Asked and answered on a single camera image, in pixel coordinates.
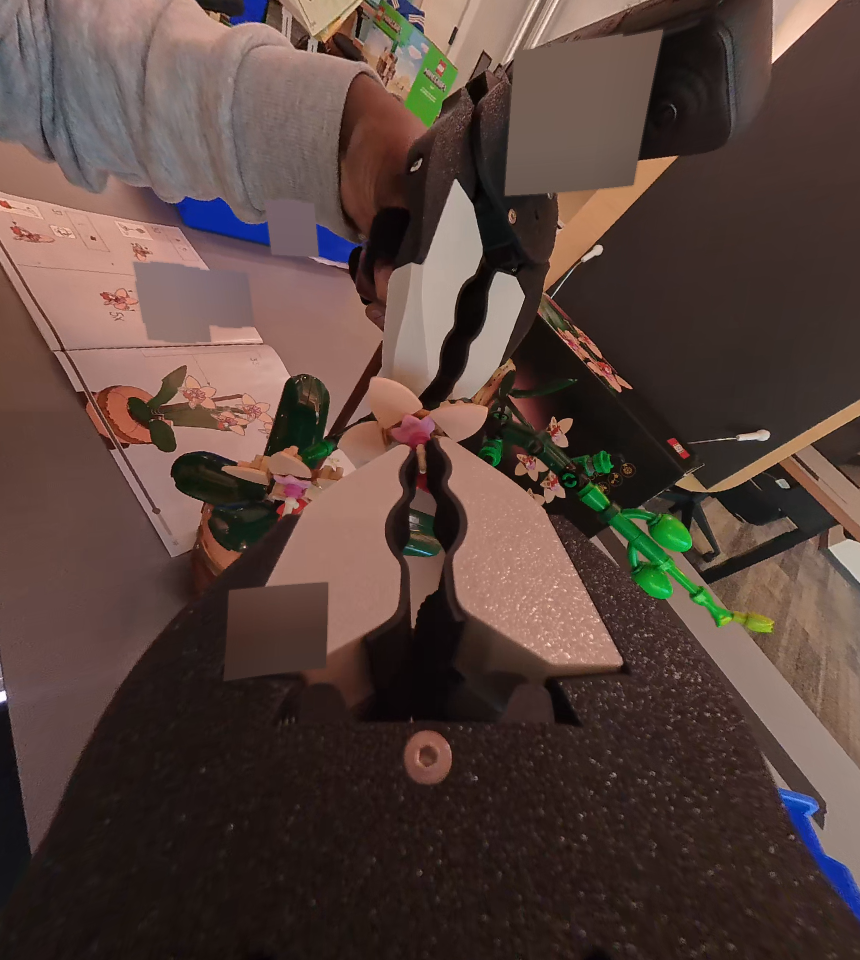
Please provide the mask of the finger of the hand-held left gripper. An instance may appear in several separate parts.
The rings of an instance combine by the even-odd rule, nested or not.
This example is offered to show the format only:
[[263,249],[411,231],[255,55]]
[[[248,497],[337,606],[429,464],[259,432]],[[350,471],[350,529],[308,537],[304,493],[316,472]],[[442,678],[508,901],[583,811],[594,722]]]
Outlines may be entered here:
[[431,405],[470,398],[489,381],[504,360],[524,300],[515,275],[481,262],[458,294],[430,385]]
[[457,300],[475,276],[482,243],[472,200],[451,185],[421,263],[395,269],[388,281],[384,378],[423,392],[436,378],[441,351],[455,323]]

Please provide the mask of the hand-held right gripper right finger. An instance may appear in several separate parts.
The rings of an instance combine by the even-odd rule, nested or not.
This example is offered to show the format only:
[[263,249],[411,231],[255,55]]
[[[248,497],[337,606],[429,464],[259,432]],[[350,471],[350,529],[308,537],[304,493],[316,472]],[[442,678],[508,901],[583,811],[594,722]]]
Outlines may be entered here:
[[616,643],[544,509],[453,439],[431,440],[426,462],[444,561],[415,628],[417,662],[466,679],[620,671]]

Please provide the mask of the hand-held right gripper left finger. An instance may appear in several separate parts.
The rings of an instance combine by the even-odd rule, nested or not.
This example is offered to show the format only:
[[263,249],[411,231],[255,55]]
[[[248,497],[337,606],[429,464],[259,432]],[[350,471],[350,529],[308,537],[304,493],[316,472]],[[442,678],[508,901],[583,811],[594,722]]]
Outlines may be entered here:
[[346,702],[375,692],[366,638],[409,624],[409,576],[391,520],[410,450],[398,446],[304,509],[268,578],[272,664],[326,683]]

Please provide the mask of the white pink brick flower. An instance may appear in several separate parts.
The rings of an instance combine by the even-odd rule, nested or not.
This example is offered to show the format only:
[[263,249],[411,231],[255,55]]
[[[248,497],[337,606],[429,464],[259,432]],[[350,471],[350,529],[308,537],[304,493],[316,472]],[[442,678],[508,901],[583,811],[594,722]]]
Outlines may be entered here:
[[433,439],[459,442],[471,438],[489,415],[487,406],[468,401],[447,401],[428,410],[412,390],[383,377],[369,381],[367,400],[374,419],[349,427],[338,444],[355,469],[396,447],[418,451]]

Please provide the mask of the person's left forearm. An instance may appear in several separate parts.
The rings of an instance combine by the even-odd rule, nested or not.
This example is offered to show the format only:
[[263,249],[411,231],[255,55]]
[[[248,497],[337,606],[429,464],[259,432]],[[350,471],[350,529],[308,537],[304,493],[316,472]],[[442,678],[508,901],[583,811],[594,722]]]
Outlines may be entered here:
[[0,2],[0,140],[90,191],[114,177],[166,202],[220,198],[249,222],[303,201],[352,237],[338,152],[359,75],[374,73],[195,2]]

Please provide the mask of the grey desk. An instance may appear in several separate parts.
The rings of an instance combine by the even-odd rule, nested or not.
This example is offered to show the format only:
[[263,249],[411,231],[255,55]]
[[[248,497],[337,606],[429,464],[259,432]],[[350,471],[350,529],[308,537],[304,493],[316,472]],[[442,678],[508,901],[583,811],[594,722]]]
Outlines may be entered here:
[[[163,225],[176,211],[112,180],[91,194],[0,142],[0,191]],[[253,325],[292,374],[319,377],[339,411],[375,351],[345,270],[189,230],[211,268],[244,272]],[[30,846],[40,844],[113,693],[190,594],[172,558],[0,266],[0,652]],[[827,803],[823,842],[847,863],[860,838],[860,771],[746,630],[669,604]]]

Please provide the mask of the person's left hand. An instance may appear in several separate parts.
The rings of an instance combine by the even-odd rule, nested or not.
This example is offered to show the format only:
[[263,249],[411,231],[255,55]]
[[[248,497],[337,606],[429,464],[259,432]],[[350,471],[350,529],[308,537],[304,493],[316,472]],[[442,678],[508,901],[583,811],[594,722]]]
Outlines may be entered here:
[[340,124],[340,203],[364,236],[354,274],[366,316],[384,327],[390,276],[410,221],[409,154],[426,126],[377,80],[353,78]]

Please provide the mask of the green toy box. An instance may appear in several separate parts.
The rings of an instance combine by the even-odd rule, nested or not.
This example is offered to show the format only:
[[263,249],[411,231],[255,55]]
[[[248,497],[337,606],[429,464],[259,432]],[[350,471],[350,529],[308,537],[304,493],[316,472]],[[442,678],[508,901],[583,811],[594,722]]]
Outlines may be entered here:
[[353,39],[388,92],[431,127],[457,77],[424,33],[424,12],[406,1],[362,2]]

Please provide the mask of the black orchid product box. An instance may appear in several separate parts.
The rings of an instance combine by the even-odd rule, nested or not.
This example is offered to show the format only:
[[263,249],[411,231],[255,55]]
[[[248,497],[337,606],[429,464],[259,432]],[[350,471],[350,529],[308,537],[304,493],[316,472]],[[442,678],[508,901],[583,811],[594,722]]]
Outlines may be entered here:
[[515,390],[543,390],[514,396],[517,411],[571,459],[605,451],[611,470],[592,480],[620,508],[643,507],[703,465],[695,447],[549,296],[512,360]]

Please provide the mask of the black divider panel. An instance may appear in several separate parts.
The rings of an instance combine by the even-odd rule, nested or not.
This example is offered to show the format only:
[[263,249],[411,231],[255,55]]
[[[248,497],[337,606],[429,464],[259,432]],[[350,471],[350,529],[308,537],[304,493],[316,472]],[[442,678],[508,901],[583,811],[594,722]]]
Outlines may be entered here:
[[559,303],[680,442],[709,489],[781,459],[860,402],[860,2],[837,2],[773,66],[760,114],[675,161]]

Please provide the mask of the open instruction booklet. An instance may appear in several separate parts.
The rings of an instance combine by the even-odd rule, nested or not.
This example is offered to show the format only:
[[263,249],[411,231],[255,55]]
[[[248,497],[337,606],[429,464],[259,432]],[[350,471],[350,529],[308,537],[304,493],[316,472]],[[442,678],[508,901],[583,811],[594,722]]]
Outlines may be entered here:
[[209,270],[178,227],[0,191],[0,264],[172,556],[205,507],[240,551],[353,471],[326,440],[271,450],[297,382],[248,277]]

